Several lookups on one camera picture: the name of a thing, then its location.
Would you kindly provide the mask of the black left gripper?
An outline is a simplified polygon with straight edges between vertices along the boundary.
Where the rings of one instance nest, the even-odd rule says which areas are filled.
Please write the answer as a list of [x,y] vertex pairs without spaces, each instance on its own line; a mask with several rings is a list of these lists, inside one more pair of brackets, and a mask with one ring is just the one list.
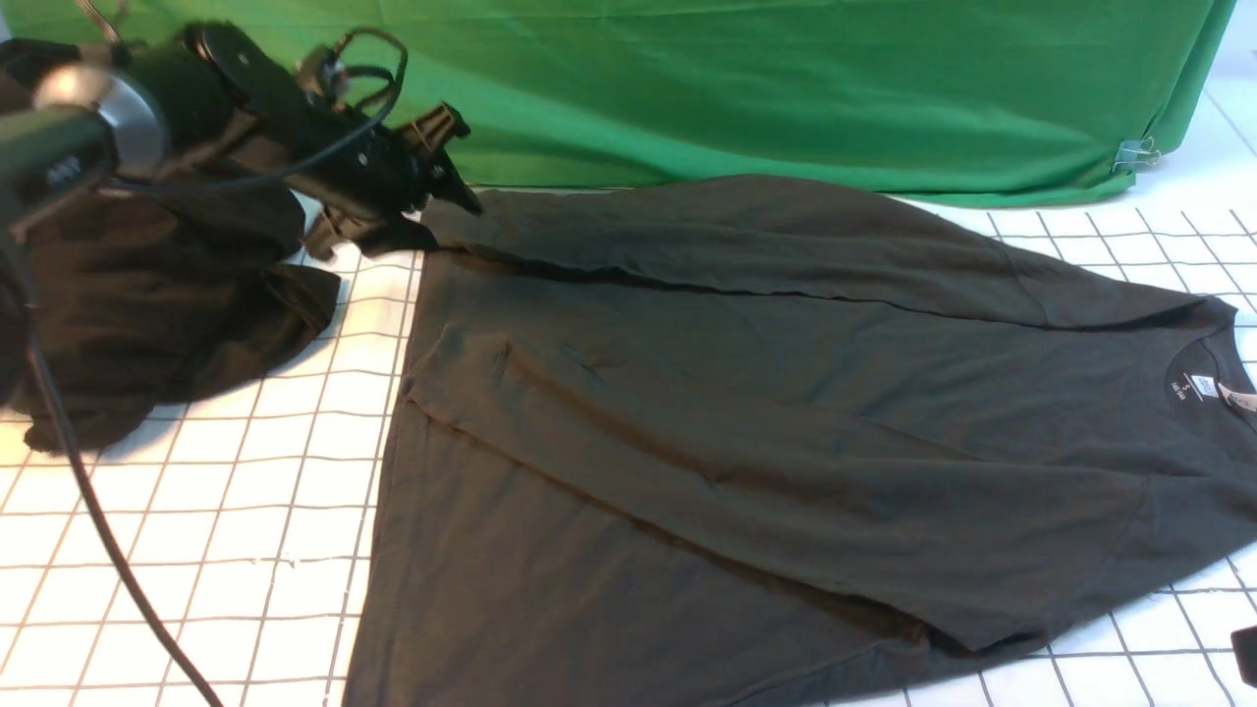
[[316,260],[332,260],[336,247],[353,245],[365,258],[440,249],[435,234],[405,215],[431,198],[468,214],[483,205],[463,180],[446,148],[470,127],[446,102],[398,130],[339,113],[304,93],[280,109],[282,181],[316,198],[322,209],[302,247]]

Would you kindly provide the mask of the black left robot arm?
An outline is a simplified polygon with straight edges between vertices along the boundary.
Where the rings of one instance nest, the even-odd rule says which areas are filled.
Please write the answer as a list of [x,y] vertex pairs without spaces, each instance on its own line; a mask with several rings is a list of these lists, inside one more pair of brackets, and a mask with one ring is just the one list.
[[34,376],[26,229],[94,190],[204,196],[280,185],[314,198],[323,221],[302,250],[329,260],[434,250],[414,221],[441,200],[483,205],[449,156],[470,135],[440,103],[400,127],[409,50],[380,28],[349,28],[294,68],[241,26],[201,21],[156,45],[8,40],[36,54],[28,107],[3,118],[3,399]]

